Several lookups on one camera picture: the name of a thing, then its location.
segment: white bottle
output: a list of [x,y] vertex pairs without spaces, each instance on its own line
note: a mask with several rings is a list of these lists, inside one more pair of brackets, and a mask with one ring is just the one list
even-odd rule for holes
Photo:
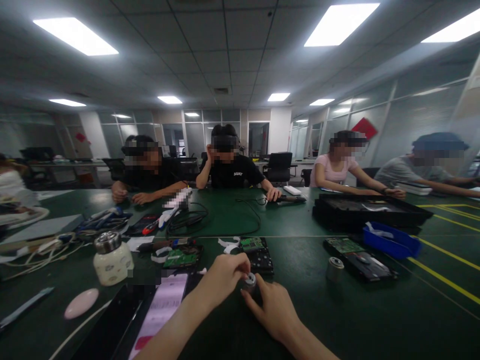
[[104,232],[93,244],[97,252],[93,266],[103,286],[118,284],[128,276],[128,270],[133,270],[132,253],[118,232]]

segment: air vent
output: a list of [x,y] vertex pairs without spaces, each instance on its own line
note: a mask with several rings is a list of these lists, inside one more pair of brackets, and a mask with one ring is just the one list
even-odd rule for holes
[[90,99],[90,96],[85,95],[84,93],[81,93],[81,92],[71,92],[70,95],[76,96],[77,98]]
[[218,95],[230,95],[229,87],[214,87],[213,92]]

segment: gray t-shirt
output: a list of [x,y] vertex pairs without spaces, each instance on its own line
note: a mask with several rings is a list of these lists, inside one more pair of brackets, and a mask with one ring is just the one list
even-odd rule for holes
[[414,182],[424,179],[444,183],[451,178],[453,176],[441,166],[415,166],[406,155],[388,161],[375,175],[375,180],[390,187],[395,186],[397,181]]

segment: blue plastic bin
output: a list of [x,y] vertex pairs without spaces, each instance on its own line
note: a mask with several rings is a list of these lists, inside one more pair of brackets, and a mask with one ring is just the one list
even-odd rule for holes
[[395,259],[416,258],[419,255],[422,243],[418,239],[411,237],[403,231],[378,222],[370,221],[370,224],[375,230],[391,233],[393,240],[375,235],[370,232],[368,226],[365,226],[363,228],[363,241],[365,244],[383,251]]

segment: black tray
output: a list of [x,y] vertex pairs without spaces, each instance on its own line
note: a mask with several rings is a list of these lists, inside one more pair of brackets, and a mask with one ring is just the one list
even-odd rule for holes
[[[339,209],[330,201],[351,201],[366,203],[368,201],[385,201],[398,211],[368,211],[359,209]],[[390,196],[321,194],[315,200],[313,216],[330,229],[345,228],[349,231],[361,231],[366,222],[382,223],[399,229],[413,230],[423,225],[434,214],[408,202]]]

